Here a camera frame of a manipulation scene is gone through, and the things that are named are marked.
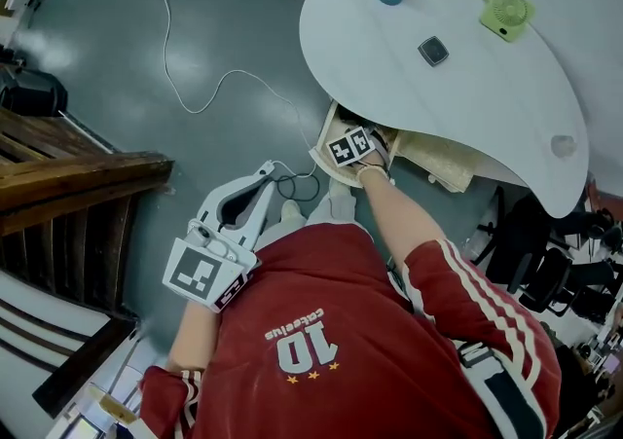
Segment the white table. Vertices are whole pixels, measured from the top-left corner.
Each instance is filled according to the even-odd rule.
[[[485,158],[486,173],[511,181],[516,174],[552,216],[563,217],[577,203],[588,170],[577,99],[538,34],[529,27],[506,43],[479,22],[483,5],[306,0],[301,46],[315,79],[347,109],[479,150],[502,164]],[[418,51],[431,36],[450,53],[434,68]],[[573,155],[554,155],[554,135],[573,137]]]

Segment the sleeve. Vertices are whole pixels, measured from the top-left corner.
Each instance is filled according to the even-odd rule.
[[[197,417],[202,372],[169,373],[152,366],[145,372],[140,417],[159,439],[189,439]]]
[[[538,321],[447,240],[430,241],[413,250],[402,280],[414,309],[444,337],[480,342],[495,352],[534,397],[551,435],[559,415],[561,373],[552,343]]]

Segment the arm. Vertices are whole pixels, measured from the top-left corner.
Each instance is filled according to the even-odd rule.
[[[219,320],[215,312],[188,301],[166,370],[152,366],[145,372],[140,417],[159,439],[192,434],[202,371],[216,349]]]
[[[364,170],[359,179],[385,245],[399,267],[404,265],[413,249],[427,241],[446,237],[424,209],[389,183],[380,172]]]
[[[416,312],[448,339],[483,343],[521,382],[538,414],[554,430],[561,375],[556,353],[536,319],[464,260],[437,223],[378,170],[359,180]]]
[[[188,301],[175,342],[168,354],[167,370],[205,370],[216,350],[219,322],[218,314]]]

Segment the cable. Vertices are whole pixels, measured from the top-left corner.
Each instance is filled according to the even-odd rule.
[[[163,66],[165,67],[165,74],[166,74],[166,78],[168,79],[168,82],[171,84],[171,87],[173,88],[173,91],[175,92],[175,96],[177,96],[177,100],[179,101],[179,104],[184,108],[184,110],[186,110],[186,112],[188,112],[189,114],[200,114],[201,112],[204,112],[214,101],[214,98],[216,98],[216,95],[218,94],[218,92],[221,89],[221,85],[223,84],[223,81],[225,81],[225,78],[227,78],[229,75],[231,74],[235,74],[235,73],[239,73],[239,74],[245,74],[249,77],[252,77],[253,79],[256,79],[257,81],[259,81],[260,83],[262,83],[274,96],[276,96],[277,98],[279,98],[281,101],[287,103],[288,105],[290,105],[292,108],[294,108],[294,111],[296,112],[296,117],[297,117],[297,124],[299,127],[299,132],[301,133],[301,136],[303,136],[303,140],[305,141],[305,144],[308,147],[308,150],[312,149],[312,146],[310,144],[310,142],[308,141],[308,138],[305,136],[305,132],[303,131],[303,121],[301,120],[301,113],[299,112],[298,107],[292,103],[289,99],[285,98],[284,96],[281,96],[280,94],[278,94],[275,90],[273,90],[273,88],[271,88],[269,86],[269,84],[264,81],[262,78],[256,76],[255,74],[251,74],[250,72],[247,72],[246,70],[242,70],[242,69],[234,69],[234,70],[230,70],[229,72],[225,73],[223,75],[223,77],[221,77],[221,79],[218,81],[218,83],[216,84],[216,88],[214,89],[214,93],[212,94],[212,96],[210,97],[210,99],[207,101],[207,103],[200,108],[199,110],[191,110],[189,109],[186,104],[184,103],[184,100],[182,100],[182,96],[180,95],[179,91],[177,90],[177,87],[175,86],[175,83],[173,83],[173,80],[171,79],[170,74],[168,73],[168,65],[166,63],[166,45],[168,44],[168,38],[171,32],[171,20],[172,20],[172,15],[171,15],[171,9],[168,6],[168,1],[165,1],[165,7],[166,7],[166,34],[165,34],[165,42],[163,44]],[[316,163],[313,164],[313,169],[309,172],[309,173],[304,173],[304,172],[294,172],[290,167],[288,167],[288,165],[286,163],[283,163],[282,161],[273,161],[274,164],[279,164],[282,165],[290,174],[291,176],[281,176],[278,179],[275,179],[274,182],[277,184],[277,191],[279,192],[279,194],[286,198],[286,199],[291,199],[293,201],[312,201],[314,200],[317,196],[318,193],[320,191],[320,182],[318,181],[318,178],[316,176],[314,176],[313,174],[315,173],[315,170],[317,169],[318,165]],[[313,194],[313,197],[311,197],[310,199],[294,199],[294,194],[296,193],[296,183],[294,182],[295,178],[313,178],[316,182],[317,188]],[[280,184],[285,182],[285,181],[290,181],[292,183],[292,193],[289,197],[287,197],[286,195],[284,195],[281,192],[280,189]]]

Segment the cloth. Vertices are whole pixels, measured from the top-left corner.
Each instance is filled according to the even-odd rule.
[[[450,242],[409,255],[410,301],[353,225],[308,226],[258,256],[262,266],[223,311],[204,374],[146,372],[140,414],[158,437],[498,437],[449,339],[493,348],[553,431],[551,343]]]

